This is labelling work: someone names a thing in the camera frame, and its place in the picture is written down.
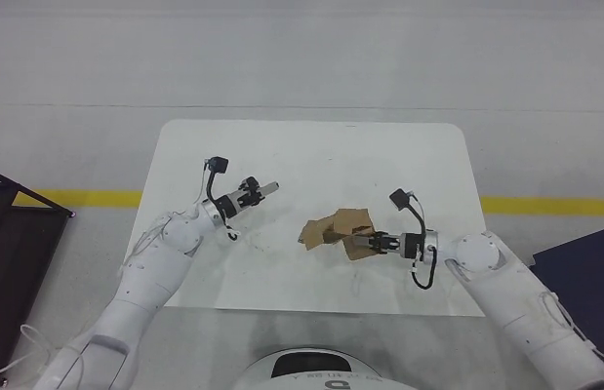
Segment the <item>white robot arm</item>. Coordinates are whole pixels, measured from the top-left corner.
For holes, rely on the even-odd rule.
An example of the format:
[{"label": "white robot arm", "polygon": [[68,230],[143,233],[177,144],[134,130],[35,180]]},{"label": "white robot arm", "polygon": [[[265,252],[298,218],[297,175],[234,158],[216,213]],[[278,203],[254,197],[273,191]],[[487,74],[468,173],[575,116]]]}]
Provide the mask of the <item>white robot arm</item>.
[{"label": "white robot arm", "polygon": [[[412,259],[413,279],[424,290],[432,286],[437,261],[443,261],[486,317],[527,355],[553,389],[604,389],[604,362],[598,350],[575,327],[557,296],[499,237],[484,232],[444,242],[442,235],[425,228],[410,198],[417,200],[401,189],[390,195],[398,210],[408,209],[417,218],[421,233],[379,232],[356,237],[356,244]],[[431,266],[426,285],[417,280],[417,262]]]},{"label": "white robot arm", "polygon": [[[61,349],[35,390],[130,388],[137,373],[141,337],[181,286],[205,237],[278,189],[277,182],[259,187],[248,177],[237,191],[215,200],[211,194],[213,178],[225,172],[227,160],[215,157],[205,169],[207,166],[211,169],[209,199],[154,221],[124,263],[112,301],[92,327]],[[233,233],[228,236],[236,239]]]}]

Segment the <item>yellow stripe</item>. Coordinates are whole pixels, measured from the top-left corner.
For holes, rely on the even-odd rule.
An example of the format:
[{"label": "yellow stripe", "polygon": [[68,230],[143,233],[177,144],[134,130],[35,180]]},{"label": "yellow stripe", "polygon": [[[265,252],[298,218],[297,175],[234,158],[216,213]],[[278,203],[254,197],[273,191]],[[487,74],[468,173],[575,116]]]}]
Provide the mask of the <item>yellow stripe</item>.
[{"label": "yellow stripe", "polygon": [[[37,192],[60,205],[71,208],[137,208],[141,201],[140,191],[41,189]],[[16,204],[33,206],[39,203],[20,194],[16,198]],[[486,214],[604,216],[604,199],[483,196],[481,208]]]},{"label": "yellow stripe", "polygon": [[[65,207],[137,208],[141,191],[111,191],[86,189],[40,189],[35,192]],[[38,206],[39,202],[18,194],[16,205]]]},{"label": "yellow stripe", "polygon": [[486,214],[604,216],[604,199],[483,196],[480,200]]}]

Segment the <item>concrete floor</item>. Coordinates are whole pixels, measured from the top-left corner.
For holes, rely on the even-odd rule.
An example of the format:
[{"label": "concrete floor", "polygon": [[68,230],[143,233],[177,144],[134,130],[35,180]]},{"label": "concrete floor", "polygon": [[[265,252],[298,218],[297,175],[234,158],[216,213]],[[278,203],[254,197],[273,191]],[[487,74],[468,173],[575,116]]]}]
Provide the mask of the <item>concrete floor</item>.
[{"label": "concrete floor", "polygon": [[[4,175],[141,190],[158,132],[176,118],[448,122],[464,131],[480,195],[604,198],[604,1],[0,1]],[[55,343],[112,296],[135,212],[91,208],[70,223],[30,318]],[[486,222],[523,257],[604,228],[587,216]],[[138,388],[196,383],[153,369],[164,362],[155,346],[179,342],[164,313]],[[472,335],[449,327],[459,352],[481,334],[504,345],[485,320]],[[482,381],[399,359],[384,372],[425,389],[542,388],[501,350],[492,367],[461,366]]]}]

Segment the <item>white table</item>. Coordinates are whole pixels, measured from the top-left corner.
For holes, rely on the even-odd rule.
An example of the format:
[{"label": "white table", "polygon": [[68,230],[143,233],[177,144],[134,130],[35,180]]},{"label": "white table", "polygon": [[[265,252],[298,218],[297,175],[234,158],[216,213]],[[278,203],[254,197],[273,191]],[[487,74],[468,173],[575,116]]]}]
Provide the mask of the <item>white table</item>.
[{"label": "white table", "polygon": [[417,231],[387,196],[413,189],[426,223],[449,237],[485,230],[462,132],[447,124],[177,120],[161,131],[129,248],[153,219],[183,210],[199,193],[205,158],[229,159],[214,193],[255,176],[280,190],[207,240],[168,306],[481,316],[439,264],[419,290],[410,261],[387,254],[351,262],[342,245],[307,252],[305,222],[338,208],[368,208],[376,228]]}]

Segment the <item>cardboard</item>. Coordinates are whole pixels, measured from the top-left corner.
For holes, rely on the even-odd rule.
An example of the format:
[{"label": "cardboard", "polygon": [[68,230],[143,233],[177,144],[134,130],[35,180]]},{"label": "cardboard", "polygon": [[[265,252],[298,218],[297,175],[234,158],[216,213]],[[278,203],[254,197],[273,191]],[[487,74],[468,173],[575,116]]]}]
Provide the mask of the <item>cardboard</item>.
[{"label": "cardboard", "polygon": [[334,214],[319,220],[309,220],[302,229],[298,241],[307,251],[322,244],[342,241],[350,260],[369,257],[376,252],[353,244],[353,235],[373,234],[375,229],[367,209],[338,209]]}]

